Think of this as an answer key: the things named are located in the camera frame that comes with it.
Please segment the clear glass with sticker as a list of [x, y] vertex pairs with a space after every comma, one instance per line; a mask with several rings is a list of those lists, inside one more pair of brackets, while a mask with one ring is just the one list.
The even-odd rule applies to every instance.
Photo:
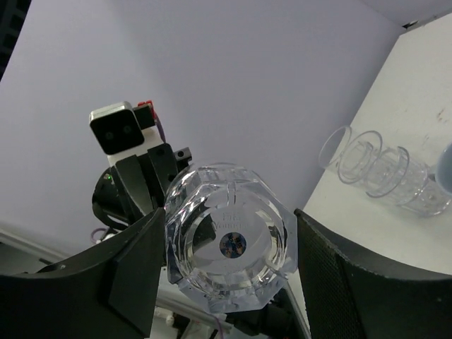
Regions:
[[443, 213], [450, 206], [451, 198], [429, 174], [430, 167], [405, 148], [387, 148], [367, 172], [365, 191], [370, 198], [431, 217]]

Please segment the white ceramic footed cup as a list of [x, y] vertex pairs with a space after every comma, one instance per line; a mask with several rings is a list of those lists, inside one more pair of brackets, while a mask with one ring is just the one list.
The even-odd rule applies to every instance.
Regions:
[[448, 195], [452, 193], [452, 146], [449, 144], [439, 157], [435, 169], [435, 181]]

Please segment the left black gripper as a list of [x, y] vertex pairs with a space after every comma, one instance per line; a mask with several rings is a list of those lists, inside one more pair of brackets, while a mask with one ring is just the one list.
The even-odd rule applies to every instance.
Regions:
[[136, 222], [165, 204], [168, 188], [192, 161], [189, 148], [174, 151], [163, 143], [111, 166], [111, 175], [128, 222]]

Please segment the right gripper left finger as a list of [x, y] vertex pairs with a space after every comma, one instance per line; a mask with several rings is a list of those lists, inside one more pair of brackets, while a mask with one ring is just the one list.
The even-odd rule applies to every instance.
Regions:
[[147, 338], [163, 262], [159, 208], [37, 273], [1, 276], [2, 338]]

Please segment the clear faceted glass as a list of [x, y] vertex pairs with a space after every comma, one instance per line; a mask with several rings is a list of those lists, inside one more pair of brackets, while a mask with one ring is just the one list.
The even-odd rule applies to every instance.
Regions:
[[344, 184], [364, 181], [381, 155], [383, 139], [378, 131], [365, 131], [345, 147], [338, 165], [338, 178]]

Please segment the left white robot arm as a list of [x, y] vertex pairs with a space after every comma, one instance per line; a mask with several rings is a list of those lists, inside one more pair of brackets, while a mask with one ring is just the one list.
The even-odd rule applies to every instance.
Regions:
[[106, 226], [125, 230], [165, 204], [175, 177], [192, 160], [189, 148], [174, 151], [163, 143], [106, 169], [92, 195], [93, 212]]

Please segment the clear glass rack back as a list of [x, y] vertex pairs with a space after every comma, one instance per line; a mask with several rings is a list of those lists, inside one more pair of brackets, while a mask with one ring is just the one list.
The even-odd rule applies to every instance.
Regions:
[[297, 219], [250, 169], [189, 165], [165, 213], [167, 278], [209, 314], [262, 309], [297, 270]]

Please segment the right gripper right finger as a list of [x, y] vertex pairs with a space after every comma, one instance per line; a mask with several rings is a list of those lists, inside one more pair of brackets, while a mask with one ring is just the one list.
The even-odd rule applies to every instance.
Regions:
[[312, 338], [450, 338], [451, 276], [377, 254], [295, 210]]

